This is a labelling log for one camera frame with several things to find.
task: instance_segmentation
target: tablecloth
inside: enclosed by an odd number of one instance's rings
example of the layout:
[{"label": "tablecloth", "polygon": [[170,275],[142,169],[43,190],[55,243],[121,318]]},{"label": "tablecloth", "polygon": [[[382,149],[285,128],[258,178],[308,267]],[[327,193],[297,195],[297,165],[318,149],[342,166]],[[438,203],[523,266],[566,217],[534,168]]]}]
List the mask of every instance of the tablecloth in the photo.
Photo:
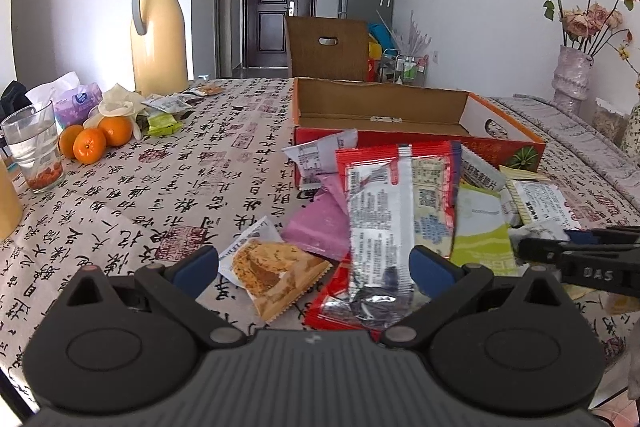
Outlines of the tablecloth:
[{"label": "tablecloth", "polygon": [[[179,261],[204,243],[222,251],[262,216],[282,227],[312,197],[294,188],[293,166],[280,151],[292,137],[291,80],[217,83],[226,91],[199,101],[173,136],[130,142],[94,165],[65,161],[65,180],[45,194],[34,195],[22,178],[16,182],[26,209],[18,229],[0,243],[0,367],[19,389],[27,391],[25,345],[79,267],[93,263],[108,275],[126,275],[154,260]],[[575,180],[582,162],[549,140],[543,169]],[[614,222],[640,222],[638,211],[595,172],[580,175],[596,190],[588,204],[593,212],[609,215],[613,201]],[[303,328],[305,309],[324,281],[270,327]],[[248,334],[267,327],[247,293],[222,277],[198,301]],[[625,317],[613,320],[615,329],[607,321],[594,329],[605,338],[620,336]]]}]

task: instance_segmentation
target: barcode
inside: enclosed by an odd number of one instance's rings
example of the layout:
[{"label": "barcode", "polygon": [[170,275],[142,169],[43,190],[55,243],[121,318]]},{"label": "barcode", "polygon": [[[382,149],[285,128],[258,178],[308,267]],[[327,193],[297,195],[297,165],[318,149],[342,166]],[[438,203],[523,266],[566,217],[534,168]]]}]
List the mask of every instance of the barcode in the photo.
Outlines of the barcode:
[{"label": "barcode", "polygon": [[431,208],[436,208],[436,191],[435,190],[427,190],[426,188],[418,189],[420,206],[430,206]]}]

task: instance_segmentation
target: green snack package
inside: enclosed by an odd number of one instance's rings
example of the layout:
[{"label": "green snack package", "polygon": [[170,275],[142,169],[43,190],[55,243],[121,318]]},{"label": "green snack package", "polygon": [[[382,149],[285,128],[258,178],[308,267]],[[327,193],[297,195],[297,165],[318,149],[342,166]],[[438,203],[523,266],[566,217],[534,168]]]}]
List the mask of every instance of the green snack package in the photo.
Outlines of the green snack package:
[{"label": "green snack package", "polygon": [[517,276],[500,194],[460,184],[456,213],[456,235],[450,261],[457,266],[479,263],[496,275]]}]

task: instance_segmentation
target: blue gripper pad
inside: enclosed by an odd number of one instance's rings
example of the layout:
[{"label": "blue gripper pad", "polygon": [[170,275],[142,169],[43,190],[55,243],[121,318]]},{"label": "blue gripper pad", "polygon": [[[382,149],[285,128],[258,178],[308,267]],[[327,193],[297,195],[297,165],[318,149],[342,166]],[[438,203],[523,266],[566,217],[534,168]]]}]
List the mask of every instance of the blue gripper pad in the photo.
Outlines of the blue gripper pad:
[{"label": "blue gripper pad", "polygon": [[434,299],[462,279],[465,272],[428,248],[414,247],[409,254],[409,274],[420,292]]},{"label": "blue gripper pad", "polygon": [[201,247],[172,268],[174,286],[196,299],[218,276],[218,250],[211,245]]}]

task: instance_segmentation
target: drinking glass with water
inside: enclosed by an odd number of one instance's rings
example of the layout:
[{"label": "drinking glass with water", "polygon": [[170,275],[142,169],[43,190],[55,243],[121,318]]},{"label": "drinking glass with water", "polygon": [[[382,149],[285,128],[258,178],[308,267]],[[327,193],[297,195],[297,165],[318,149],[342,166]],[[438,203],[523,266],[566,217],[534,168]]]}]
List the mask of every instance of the drinking glass with water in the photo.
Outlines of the drinking glass with water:
[{"label": "drinking glass with water", "polygon": [[0,123],[4,139],[27,185],[40,193],[64,179],[53,102],[35,103]]}]

